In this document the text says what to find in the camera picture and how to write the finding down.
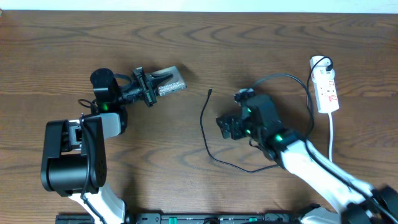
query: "white wall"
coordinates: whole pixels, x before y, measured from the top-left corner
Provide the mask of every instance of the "white wall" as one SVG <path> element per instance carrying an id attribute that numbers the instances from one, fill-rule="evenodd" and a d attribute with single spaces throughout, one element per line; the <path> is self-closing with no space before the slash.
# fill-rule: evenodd
<path id="1" fill-rule="evenodd" d="M 0 0 L 0 8 L 3 10 L 398 13 L 398 0 Z"/>

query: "green light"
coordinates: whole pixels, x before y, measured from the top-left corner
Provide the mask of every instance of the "green light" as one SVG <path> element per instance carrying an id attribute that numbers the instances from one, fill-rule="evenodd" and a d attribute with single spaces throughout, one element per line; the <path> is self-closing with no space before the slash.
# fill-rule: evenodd
<path id="1" fill-rule="evenodd" d="M 281 140 L 283 140 L 282 137 L 281 137 L 280 135 L 278 135 L 278 134 L 275 136 L 275 139 L 276 139 L 276 141 L 281 141 Z"/>

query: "wood grain surface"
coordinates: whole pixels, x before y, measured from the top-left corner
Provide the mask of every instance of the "wood grain surface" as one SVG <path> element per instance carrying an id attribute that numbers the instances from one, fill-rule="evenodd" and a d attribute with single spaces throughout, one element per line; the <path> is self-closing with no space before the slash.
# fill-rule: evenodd
<path id="1" fill-rule="evenodd" d="M 247 169 L 273 164 L 248 146 L 224 140 L 215 118 L 238 106 L 233 93 L 264 75 L 305 80 L 309 59 L 335 63 L 340 110 L 335 161 L 376 187 L 398 189 L 398 15 L 181 12 L 4 11 L 0 17 L 0 223 L 54 223 L 81 213 L 40 183 L 45 125 L 76 119 L 77 99 L 93 99 L 97 68 L 130 74 L 176 65 L 188 88 L 152 108 L 128 106 L 127 131 L 106 141 L 108 179 L 137 212 L 256 213 L 329 208 L 304 181 L 282 169 L 245 174 L 214 163 L 199 115 L 213 88 L 204 126 L 217 158 Z M 272 95 L 286 126 L 305 131 L 305 95 L 281 78 Z M 315 114 L 311 141 L 325 155 L 328 118 Z"/>

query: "white power strip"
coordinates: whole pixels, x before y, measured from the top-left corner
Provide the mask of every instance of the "white power strip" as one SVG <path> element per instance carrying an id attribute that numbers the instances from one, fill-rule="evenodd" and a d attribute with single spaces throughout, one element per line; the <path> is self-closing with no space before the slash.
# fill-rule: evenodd
<path id="1" fill-rule="evenodd" d="M 311 68 L 322 58 L 323 56 L 312 57 L 310 60 Z M 313 68 L 311 74 L 319 113 L 331 113 L 339 108 L 334 79 L 335 70 L 326 70 L 326 67 L 330 64 L 331 61 L 328 58 L 324 58 Z"/>

